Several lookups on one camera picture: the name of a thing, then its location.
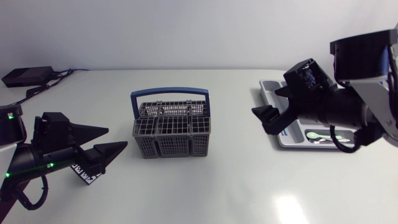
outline white tabletop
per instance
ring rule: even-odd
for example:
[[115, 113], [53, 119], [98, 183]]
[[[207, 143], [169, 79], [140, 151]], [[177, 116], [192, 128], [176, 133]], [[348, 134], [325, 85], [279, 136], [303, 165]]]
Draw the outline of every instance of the white tabletop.
[[[69, 168], [47, 176], [44, 205], [16, 202], [4, 223], [398, 223], [398, 149], [380, 139], [354, 154], [283, 149], [251, 108], [263, 105], [260, 79], [276, 70], [131, 70], [76, 72], [22, 104], [31, 139], [34, 117], [60, 111], [71, 122], [109, 128], [83, 146], [128, 141], [106, 174], [86, 186]], [[210, 93], [207, 157], [143, 159], [132, 137], [132, 91], [166, 86]], [[25, 88], [0, 85], [0, 105]], [[195, 100], [193, 95], [145, 101]], [[41, 181], [25, 193], [35, 202]]]

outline blue handle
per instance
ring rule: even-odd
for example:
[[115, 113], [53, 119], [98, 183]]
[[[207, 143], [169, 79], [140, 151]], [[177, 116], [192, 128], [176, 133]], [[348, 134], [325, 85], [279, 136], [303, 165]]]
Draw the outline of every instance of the blue handle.
[[161, 93], [190, 93], [190, 94], [204, 95], [206, 100], [207, 117], [210, 117], [210, 99], [209, 99], [208, 90], [201, 88], [189, 88], [189, 87], [165, 87], [165, 88], [151, 88], [147, 90], [139, 90], [131, 93], [132, 110], [134, 112], [135, 119], [139, 118], [137, 97], [153, 95], [153, 94], [161, 94]]

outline utensil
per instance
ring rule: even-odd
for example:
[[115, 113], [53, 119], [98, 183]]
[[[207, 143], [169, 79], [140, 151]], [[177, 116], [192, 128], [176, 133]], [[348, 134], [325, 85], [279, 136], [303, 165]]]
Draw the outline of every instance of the utensil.
[[[315, 143], [315, 144], [331, 144], [331, 143], [333, 143], [332, 139], [327, 139], [327, 138], [309, 139], [308, 141], [310, 143]], [[349, 139], [338, 139], [337, 141], [342, 142], [342, 143], [347, 143], [347, 142], [350, 142], [351, 140], [349, 140]]]
[[[321, 134], [317, 134], [315, 132], [309, 132], [306, 134], [307, 138], [309, 139], [317, 139], [317, 138], [325, 138], [325, 139], [331, 139], [330, 136], [326, 136], [326, 135], [321, 135]], [[341, 136], [336, 136], [337, 139], [342, 139], [343, 137]]]

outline white background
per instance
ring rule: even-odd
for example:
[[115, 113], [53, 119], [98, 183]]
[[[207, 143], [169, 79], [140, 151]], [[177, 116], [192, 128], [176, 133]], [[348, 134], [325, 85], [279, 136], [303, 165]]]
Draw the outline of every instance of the white background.
[[287, 70], [310, 57], [331, 74], [329, 42], [397, 22], [396, 0], [3, 0], [0, 74], [44, 65]]

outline black power supply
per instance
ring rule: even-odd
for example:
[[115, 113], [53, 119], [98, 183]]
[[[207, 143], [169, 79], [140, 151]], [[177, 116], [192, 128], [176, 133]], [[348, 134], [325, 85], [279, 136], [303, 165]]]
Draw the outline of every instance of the black power supply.
[[19, 86], [46, 85], [54, 72], [51, 66], [16, 68], [1, 80], [8, 88]]

